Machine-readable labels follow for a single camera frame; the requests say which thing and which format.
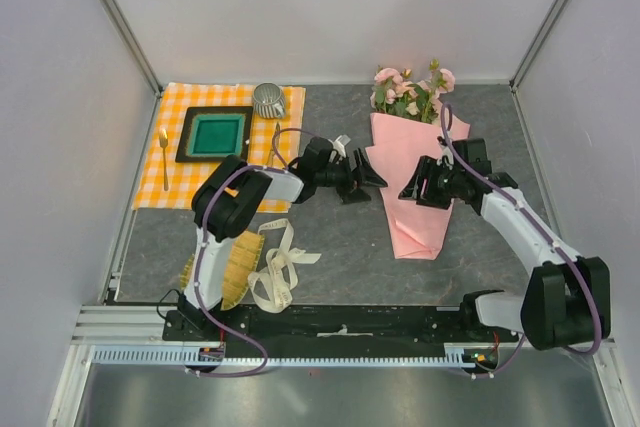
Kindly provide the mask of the cream rose stem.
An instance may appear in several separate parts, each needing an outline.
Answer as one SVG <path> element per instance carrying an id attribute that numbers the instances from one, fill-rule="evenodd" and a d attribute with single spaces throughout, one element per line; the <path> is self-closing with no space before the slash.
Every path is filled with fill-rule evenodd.
<path id="1" fill-rule="evenodd" d="M 398 95 L 391 87 L 377 85 L 372 88 L 370 97 L 371 107 L 375 112 L 402 118 L 410 116 L 408 112 L 408 98 Z"/>

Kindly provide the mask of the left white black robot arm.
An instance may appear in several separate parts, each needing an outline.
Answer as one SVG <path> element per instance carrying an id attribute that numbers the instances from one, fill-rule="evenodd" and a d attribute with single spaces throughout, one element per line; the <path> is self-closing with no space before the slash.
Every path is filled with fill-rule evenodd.
<path id="1" fill-rule="evenodd" d="M 366 187 L 387 185 L 361 149 L 352 156 L 342 155 L 322 137 L 312 138 L 303 154 L 282 169 L 251 165 L 234 154 L 225 157 L 192 198 L 196 251 L 177 307 L 185 329 L 198 340 L 211 339 L 218 332 L 220 318 L 213 309 L 222 300 L 233 242 L 249 227 L 263 201 L 301 204 L 319 187 L 328 187 L 345 204 L 368 202 Z"/>

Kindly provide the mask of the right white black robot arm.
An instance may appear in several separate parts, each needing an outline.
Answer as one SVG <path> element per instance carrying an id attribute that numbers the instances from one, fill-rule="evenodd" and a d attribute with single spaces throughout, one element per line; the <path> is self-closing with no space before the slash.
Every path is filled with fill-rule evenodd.
<path id="1" fill-rule="evenodd" d="M 399 199 L 440 210 L 463 201 L 502 236 L 528 274 L 521 296 L 502 290 L 465 295 L 460 333 L 477 341 L 497 327 L 524 335 L 541 351 L 587 343 L 595 352 L 611 332 L 607 264 L 583 256 L 551 230 L 515 180 L 493 170 L 484 140 L 442 147 L 439 158 L 419 158 Z"/>

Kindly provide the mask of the peach rose stem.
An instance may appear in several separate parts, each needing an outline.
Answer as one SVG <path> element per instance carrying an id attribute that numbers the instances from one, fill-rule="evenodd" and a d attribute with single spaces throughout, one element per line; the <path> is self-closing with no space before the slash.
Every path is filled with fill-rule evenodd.
<path id="1" fill-rule="evenodd" d="M 400 98 L 400 103 L 404 106 L 400 114 L 402 118 L 426 124 L 434 124 L 439 118 L 441 102 L 435 95 L 413 96 L 405 93 Z"/>

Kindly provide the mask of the pink rose stem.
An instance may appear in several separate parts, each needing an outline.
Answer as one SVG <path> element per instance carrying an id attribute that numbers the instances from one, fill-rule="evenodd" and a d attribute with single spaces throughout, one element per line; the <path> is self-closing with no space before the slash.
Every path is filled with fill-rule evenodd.
<path id="1" fill-rule="evenodd" d="M 396 68 L 379 68 L 374 77 L 374 85 L 385 85 L 394 89 L 398 95 L 409 95 L 415 97 L 415 89 L 412 87 L 412 70 L 404 69 L 399 71 Z"/>
<path id="2" fill-rule="evenodd" d="M 451 93 L 455 88 L 456 79 L 454 74 L 442 67 L 438 59 L 433 58 L 429 64 L 429 76 L 426 80 L 417 83 L 415 89 L 418 96 L 427 94 L 435 95 L 439 100 L 444 94 Z"/>

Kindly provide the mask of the cream ribbon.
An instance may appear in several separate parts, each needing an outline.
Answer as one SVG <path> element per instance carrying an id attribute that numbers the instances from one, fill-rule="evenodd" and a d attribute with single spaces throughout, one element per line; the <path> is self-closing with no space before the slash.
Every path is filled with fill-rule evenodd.
<path id="1" fill-rule="evenodd" d="M 292 290 L 298 285 L 295 266 L 313 265 L 321 258 L 320 253 L 307 253 L 292 246 L 295 231 L 286 218 L 260 225 L 258 233 L 280 229 L 284 233 L 279 246 L 267 251 L 266 267 L 248 275 L 248 286 L 255 304 L 271 314 L 279 314 L 291 305 Z"/>

